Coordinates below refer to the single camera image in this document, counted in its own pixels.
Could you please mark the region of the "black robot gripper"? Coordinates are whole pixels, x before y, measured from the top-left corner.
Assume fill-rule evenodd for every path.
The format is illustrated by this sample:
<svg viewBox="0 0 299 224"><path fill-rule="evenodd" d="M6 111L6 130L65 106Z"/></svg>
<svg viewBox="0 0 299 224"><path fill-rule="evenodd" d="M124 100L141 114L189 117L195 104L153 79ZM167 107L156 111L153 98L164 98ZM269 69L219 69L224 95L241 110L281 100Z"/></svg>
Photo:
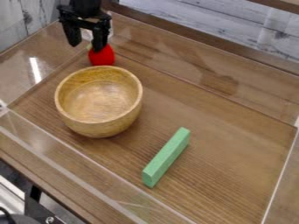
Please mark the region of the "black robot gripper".
<svg viewBox="0 0 299 224"><path fill-rule="evenodd" d="M80 28L92 30L92 48L99 52L108 43L111 16L101 10L101 0L69 0L57 6L59 20L71 46L81 42Z"/></svg>

